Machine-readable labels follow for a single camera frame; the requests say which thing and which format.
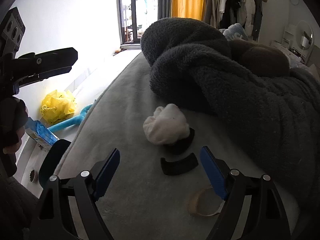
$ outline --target dark gray fleece blanket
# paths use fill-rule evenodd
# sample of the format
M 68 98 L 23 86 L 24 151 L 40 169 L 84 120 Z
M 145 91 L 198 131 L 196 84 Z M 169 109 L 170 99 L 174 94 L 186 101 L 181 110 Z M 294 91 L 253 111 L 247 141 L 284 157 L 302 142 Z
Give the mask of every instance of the dark gray fleece blanket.
M 222 33 L 193 19 L 153 23 L 141 49 L 154 93 L 217 114 L 231 138 L 301 207 L 319 205 L 320 84 L 311 74 L 295 68 L 286 77 L 257 77 L 231 59 Z

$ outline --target window sill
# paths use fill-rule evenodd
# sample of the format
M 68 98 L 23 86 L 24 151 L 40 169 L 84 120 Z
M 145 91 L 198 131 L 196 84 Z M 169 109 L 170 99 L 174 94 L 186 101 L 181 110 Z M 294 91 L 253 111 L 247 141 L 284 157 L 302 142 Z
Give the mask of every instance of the window sill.
M 122 44 L 120 46 L 121 49 L 141 49 L 141 46 L 139 43 L 134 44 Z

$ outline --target white jacket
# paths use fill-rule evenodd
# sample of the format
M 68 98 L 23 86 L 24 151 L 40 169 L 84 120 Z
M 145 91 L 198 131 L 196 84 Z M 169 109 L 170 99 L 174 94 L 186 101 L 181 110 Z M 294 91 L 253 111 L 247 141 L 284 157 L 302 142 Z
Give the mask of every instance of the white jacket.
M 256 11 L 254 0 L 241 0 L 241 7 L 237 11 L 237 22 L 244 25 L 245 33 L 248 36 L 252 35 L 253 21 Z

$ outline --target blue gripper pad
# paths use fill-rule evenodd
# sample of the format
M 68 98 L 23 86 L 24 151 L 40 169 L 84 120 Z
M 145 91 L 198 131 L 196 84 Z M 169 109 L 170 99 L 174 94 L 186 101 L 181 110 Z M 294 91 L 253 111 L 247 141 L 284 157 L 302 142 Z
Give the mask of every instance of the blue gripper pad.
M 223 200 L 227 200 L 228 192 L 225 188 L 225 178 L 214 159 L 214 156 L 207 150 L 206 147 L 201 148 L 200 161 L 205 172 L 207 173 L 213 190 Z
M 119 166 L 119 163 L 120 152 L 118 149 L 115 149 L 96 178 L 96 188 L 95 192 L 92 194 L 94 201 L 98 201 L 100 197 L 105 195 L 112 177 Z

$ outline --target yellow plastic bag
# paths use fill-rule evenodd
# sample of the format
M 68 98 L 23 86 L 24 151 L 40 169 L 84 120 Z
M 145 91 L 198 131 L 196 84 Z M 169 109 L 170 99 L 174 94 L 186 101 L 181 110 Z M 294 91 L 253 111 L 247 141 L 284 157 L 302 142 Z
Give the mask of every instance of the yellow plastic bag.
M 55 124 L 67 119 L 75 109 L 75 98 L 69 90 L 54 90 L 42 100 L 40 112 L 48 123 Z

